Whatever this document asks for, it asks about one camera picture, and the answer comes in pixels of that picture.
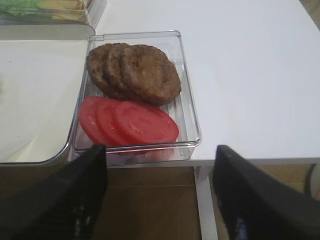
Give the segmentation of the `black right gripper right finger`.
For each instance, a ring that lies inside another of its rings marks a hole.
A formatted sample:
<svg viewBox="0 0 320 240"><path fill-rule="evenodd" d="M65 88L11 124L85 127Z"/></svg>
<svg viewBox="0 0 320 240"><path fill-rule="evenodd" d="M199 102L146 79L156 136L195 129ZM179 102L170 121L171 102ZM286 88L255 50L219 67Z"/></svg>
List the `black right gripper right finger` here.
<svg viewBox="0 0 320 240"><path fill-rule="evenodd" d="M320 202L264 173L227 145L218 145L212 176L231 240L318 240Z"/></svg>

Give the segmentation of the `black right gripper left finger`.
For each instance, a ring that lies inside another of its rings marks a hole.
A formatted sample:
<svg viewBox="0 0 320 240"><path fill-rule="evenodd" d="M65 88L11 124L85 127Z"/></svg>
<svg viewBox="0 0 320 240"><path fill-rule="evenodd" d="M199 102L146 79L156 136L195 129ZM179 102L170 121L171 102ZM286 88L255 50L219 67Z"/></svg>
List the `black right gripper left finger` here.
<svg viewBox="0 0 320 240"><path fill-rule="evenodd" d="M0 202L2 240L90 240L108 188L104 145Z"/></svg>

